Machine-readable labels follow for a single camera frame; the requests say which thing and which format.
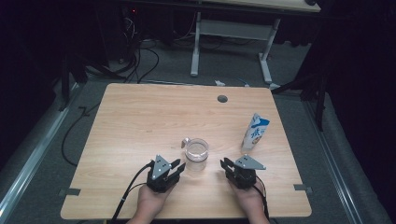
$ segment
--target white table leg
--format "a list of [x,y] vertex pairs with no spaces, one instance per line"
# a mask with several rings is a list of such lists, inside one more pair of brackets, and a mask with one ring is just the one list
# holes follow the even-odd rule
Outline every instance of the white table leg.
[[280,23],[280,19],[276,19],[274,21],[274,25],[271,29],[271,33],[269,35],[267,45],[266,45],[265,49],[263,50],[263,52],[259,53],[260,64],[262,65],[262,75],[264,76],[264,81],[268,84],[272,83],[272,79],[271,79],[270,70],[268,69],[267,57],[268,57],[268,53],[270,52],[271,46],[274,42],[279,23]]
[[195,28],[195,46],[194,46],[194,52],[192,53],[192,63],[191,63],[192,77],[198,77],[200,33],[201,33],[201,12],[197,12],[197,21]]

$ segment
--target table top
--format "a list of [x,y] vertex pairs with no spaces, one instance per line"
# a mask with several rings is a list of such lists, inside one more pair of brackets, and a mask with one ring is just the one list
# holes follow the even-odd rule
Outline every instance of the table top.
[[309,6],[305,0],[203,0],[203,2],[241,5],[246,7],[269,7],[302,12],[320,12],[318,4]]
[[[220,103],[219,95],[228,101]],[[183,162],[181,141],[189,137],[209,144],[206,168],[180,175],[157,218],[244,217],[219,161],[243,155],[241,142],[254,113],[270,120],[249,153],[266,166],[257,175],[267,189],[270,216],[309,216],[305,191],[294,189],[302,180],[268,89],[154,84],[107,86],[70,186],[81,189],[80,194],[66,196],[61,216],[110,219],[134,175],[157,154]],[[135,183],[146,182],[148,171]],[[131,191],[119,218],[134,214],[137,192]]]

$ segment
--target human hand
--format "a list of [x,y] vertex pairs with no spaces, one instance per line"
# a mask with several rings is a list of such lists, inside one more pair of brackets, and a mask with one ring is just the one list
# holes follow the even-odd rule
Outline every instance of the human hand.
[[174,187],[165,193],[157,193],[143,185],[139,189],[136,212],[127,224],[149,224],[163,210],[163,205]]
[[[239,189],[231,181],[228,181],[233,189],[235,197],[241,206],[242,210],[247,215],[250,224],[269,224],[269,220],[265,217],[262,196],[254,188],[250,189]],[[264,191],[262,183],[256,181],[254,184],[260,192]]]

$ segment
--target hole in table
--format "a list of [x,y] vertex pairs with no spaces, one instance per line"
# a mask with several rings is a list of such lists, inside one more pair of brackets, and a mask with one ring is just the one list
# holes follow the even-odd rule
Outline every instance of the hole in table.
[[226,103],[228,101],[228,98],[225,95],[220,95],[220,96],[218,96],[218,101],[220,103]]

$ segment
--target white carton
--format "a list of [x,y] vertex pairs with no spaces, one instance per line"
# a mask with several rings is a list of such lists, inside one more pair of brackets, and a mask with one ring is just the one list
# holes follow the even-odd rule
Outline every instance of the white carton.
[[262,135],[268,127],[270,121],[268,119],[262,119],[260,115],[255,113],[251,122],[247,127],[244,140],[242,141],[242,152],[247,153],[253,149],[256,144],[262,139]]

